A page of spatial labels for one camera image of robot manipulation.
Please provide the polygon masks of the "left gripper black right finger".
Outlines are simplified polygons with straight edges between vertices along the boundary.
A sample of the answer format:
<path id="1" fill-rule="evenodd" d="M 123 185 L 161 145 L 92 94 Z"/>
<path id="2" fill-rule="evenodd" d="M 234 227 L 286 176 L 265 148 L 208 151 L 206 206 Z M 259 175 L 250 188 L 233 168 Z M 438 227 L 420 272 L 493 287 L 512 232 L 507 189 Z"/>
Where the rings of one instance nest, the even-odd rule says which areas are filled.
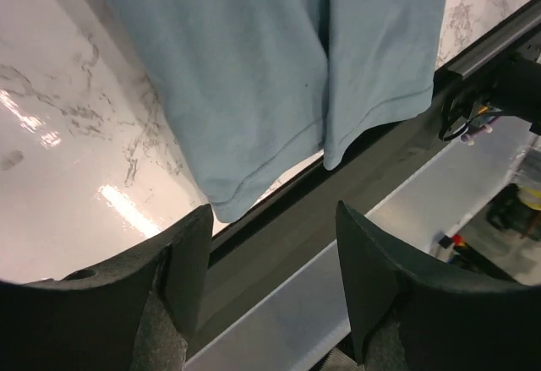
<path id="1" fill-rule="evenodd" d="M 336 241 L 367 370 L 537 370 L 540 289 L 442 262 L 344 203 Z"/>

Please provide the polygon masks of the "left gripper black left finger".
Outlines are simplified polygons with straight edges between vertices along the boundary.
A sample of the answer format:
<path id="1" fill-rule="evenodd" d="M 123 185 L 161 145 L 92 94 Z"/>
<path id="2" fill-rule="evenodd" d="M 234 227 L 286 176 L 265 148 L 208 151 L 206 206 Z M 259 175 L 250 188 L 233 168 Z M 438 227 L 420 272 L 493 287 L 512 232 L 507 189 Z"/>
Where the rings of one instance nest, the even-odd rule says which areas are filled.
<path id="1" fill-rule="evenodd" d="M 179 370 L 196 330 L 213 214 L 62 280 L 1 284 L 4 370 Z"/>

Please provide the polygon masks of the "slate blue t-shirt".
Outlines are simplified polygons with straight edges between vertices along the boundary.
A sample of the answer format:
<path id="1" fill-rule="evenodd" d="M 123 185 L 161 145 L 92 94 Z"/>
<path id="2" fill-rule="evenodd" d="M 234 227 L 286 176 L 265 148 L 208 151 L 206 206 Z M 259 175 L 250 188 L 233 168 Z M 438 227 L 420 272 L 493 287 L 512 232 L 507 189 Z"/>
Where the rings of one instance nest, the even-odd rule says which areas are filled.
<path id="1" fill-rule="evenodd" d="M 445 0 L 107 0 L 219 221 L 431 103 Z"/>

